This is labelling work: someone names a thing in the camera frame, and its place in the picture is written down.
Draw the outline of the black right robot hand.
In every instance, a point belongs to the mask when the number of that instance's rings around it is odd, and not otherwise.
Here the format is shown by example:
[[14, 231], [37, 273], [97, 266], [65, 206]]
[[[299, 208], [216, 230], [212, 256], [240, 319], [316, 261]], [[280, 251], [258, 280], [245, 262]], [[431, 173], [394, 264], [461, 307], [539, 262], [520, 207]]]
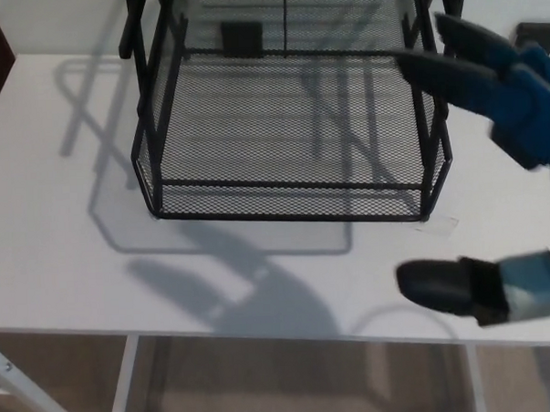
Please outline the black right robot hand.
[[[487, 117], [490, 139], [525, 170], [550, 168], [550, 56], [515, 46], [458, 16], [437, 13], [454, 57], [412, 49], [395, 55], [400, 74], [424, 93]], [[480, 327], [550, 317], [550, 251], [495, 263], [414, 259], [396, 269], [401, 294], [421, 307], [471, 317]]]

